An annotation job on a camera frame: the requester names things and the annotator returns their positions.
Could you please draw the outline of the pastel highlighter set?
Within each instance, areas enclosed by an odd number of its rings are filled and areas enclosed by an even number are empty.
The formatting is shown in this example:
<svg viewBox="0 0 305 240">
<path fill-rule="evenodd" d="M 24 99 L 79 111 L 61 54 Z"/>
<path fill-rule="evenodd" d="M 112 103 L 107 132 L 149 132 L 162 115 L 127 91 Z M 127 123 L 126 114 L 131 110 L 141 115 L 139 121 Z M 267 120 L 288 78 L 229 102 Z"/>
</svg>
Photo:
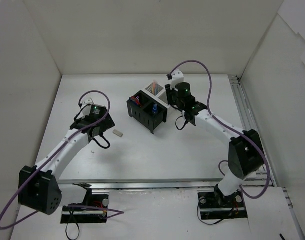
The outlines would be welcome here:
<svg viewBox="0 0 305 240">
<path fill-rule="evenodd" d="M 154 80 L 152 85 L 151 85 L 151 93 L 154 96 L 157 96 L 159 94 L 159 84 L 156 80 Z"/>
</svg>

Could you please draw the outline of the beige eraser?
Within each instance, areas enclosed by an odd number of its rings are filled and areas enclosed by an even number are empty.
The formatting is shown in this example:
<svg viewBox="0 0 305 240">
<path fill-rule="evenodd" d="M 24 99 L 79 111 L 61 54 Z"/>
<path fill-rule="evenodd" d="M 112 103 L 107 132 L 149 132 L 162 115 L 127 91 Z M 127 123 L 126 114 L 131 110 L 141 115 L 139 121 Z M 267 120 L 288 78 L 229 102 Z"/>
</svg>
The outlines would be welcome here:
<svg viewBox="0 0 305 240">
<path fill-rule="evenodd" d="M 116 136 L 118 136 L 118 137 L 120 137 L 120 138 L 123 137 L 123 133 L 120 132 L 120 131 L 118 131 L 117 129 L 114 129 L 114 130 L 113 130 L 113 134 L 115 134 Z"/>
</svg>

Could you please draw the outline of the clear bottle blue cap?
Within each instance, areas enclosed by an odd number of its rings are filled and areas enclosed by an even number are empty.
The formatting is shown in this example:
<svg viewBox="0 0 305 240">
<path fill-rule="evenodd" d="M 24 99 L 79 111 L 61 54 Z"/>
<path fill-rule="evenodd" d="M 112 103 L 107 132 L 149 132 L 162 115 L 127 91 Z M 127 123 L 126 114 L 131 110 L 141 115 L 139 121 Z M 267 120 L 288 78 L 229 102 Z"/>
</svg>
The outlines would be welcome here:
<svg viewBox="0 0 305 240">
<path fill-rule="evenodd" d="M 158 105 L 154 103 L 151 111 L 151 116 L 155 118 L 157 115 L 158 115 Z"/>
</svg>

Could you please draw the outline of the red pen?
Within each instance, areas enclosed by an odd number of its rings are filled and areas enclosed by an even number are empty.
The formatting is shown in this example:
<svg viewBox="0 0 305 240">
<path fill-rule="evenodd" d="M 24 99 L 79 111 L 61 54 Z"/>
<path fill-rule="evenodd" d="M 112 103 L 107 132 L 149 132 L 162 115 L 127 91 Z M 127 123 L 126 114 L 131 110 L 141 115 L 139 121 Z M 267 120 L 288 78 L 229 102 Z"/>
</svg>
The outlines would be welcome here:
<svg viewBox="0 0 305 240">
<path fill-rule="evenodd" d="M 143 107 L 143 104 L 141 103 L 140 96 L 134 95 L 131 97 L 131 100 L 139 107 Z"/>
</svg>

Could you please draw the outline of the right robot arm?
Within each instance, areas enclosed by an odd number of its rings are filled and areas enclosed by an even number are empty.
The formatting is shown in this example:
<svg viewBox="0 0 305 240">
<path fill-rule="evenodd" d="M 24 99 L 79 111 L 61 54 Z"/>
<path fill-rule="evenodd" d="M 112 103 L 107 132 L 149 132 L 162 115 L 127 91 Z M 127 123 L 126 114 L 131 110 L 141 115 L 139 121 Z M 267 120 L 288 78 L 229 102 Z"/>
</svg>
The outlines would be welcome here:
<svg viewBox="0 0 305 240">
<path fill-rule="evenodd" d="M 213 199 L 219 206 L 231 203 L 248 176 L 266 164 L 258 132 L 242 130 L 210 114 L 208 106 L 192 96 L 187 82 L 178 83 L 175 87 L 167 84 L 165 92 L 168 104 L 182 113 L 184 125 L 190 123 L 199 127 L 228 146 L 228 171 L 214 187 Z"/>
</svg>

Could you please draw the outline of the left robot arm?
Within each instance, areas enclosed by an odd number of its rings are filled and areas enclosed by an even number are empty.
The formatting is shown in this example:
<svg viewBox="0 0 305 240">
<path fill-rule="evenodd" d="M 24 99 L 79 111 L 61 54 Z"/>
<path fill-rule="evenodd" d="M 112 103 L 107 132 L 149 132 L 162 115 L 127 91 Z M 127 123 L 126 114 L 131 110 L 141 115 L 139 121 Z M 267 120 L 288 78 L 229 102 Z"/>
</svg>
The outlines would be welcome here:
<svg viewBox="0 0 305 240">
<path fill-rule="evenodd" d="M 81 210 L 91 207 L 93 198 L 86 183 L 59 184 L 66 167 L 95 137 L 102 137 L 115 126 L 105 106 L 86 104 L 83 116 L 76 116 L 61 143 L 33 167 L 25 166 L 19 173 L 18 203 L 46 215 L 58 207 L 76 205 Z"/>
</svg>

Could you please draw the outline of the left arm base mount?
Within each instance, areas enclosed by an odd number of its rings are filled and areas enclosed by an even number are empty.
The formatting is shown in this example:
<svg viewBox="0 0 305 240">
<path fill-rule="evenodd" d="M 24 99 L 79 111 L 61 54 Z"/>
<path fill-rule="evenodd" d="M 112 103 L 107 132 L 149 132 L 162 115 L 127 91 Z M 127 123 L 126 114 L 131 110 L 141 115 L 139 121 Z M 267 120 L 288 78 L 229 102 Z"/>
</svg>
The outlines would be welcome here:
<svg viewBox="0 0 305 240">
<path fill-rule="evenodd" d="M 60 224 L 103 224 L 107 222 L 109 206 L 109 194 L 101 193 L 89 197 L 86 207 L 63 206 Z"/>
</svg>

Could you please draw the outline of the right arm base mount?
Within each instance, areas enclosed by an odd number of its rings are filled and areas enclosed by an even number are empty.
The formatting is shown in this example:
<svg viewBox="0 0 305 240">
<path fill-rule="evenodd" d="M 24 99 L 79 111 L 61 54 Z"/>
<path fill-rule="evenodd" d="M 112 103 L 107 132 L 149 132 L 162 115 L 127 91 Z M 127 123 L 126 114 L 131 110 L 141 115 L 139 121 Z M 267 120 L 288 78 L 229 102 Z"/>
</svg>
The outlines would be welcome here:
<svg viewBox="0 0 305 240">
<path fill-rule="evenodd" d="M 208 225 L 219 224 L 224 220 L 248 218 L 244 198 L 239 190 L 226 203 L 219 203 L 213 191 L 199 192 L 197 196 L 198 217 Z"/>
</svg>

